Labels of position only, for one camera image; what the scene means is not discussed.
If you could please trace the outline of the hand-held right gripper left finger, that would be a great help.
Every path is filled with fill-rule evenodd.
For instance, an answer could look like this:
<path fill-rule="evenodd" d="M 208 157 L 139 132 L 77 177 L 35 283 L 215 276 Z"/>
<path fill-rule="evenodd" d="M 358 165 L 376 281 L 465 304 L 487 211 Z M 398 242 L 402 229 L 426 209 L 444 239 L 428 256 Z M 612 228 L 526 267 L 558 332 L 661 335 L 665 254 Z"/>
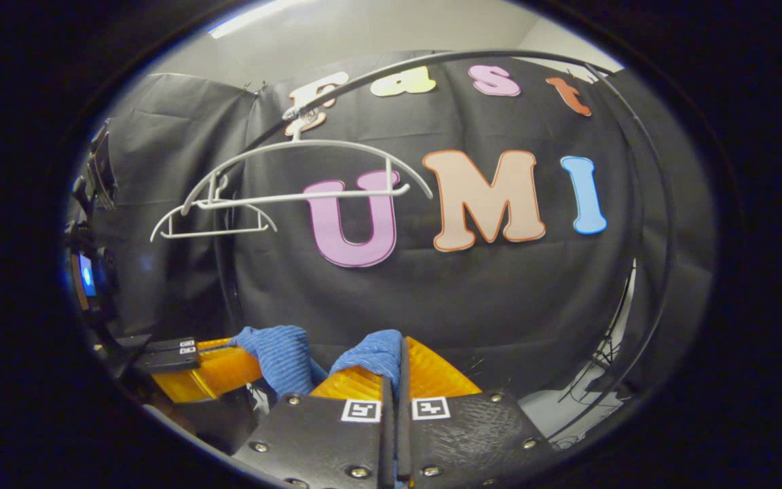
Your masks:
<path fill-rule="evenodd" d="M 391 381 L 354 366 L 282 395 L 233 458 L 285 488 L 391 488 Z"/>

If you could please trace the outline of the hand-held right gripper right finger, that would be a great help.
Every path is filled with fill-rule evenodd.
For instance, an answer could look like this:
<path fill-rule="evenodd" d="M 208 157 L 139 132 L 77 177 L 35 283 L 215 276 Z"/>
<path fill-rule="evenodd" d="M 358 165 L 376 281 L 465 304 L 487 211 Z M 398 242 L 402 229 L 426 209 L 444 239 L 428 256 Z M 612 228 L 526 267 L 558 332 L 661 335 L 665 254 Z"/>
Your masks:
<path fill-rule="evenodd" d="M 407 488 L 513 488 L 556 455 L 511 393 L 481 389 L 415 338 L 401 341 L 398 477 Z"/>

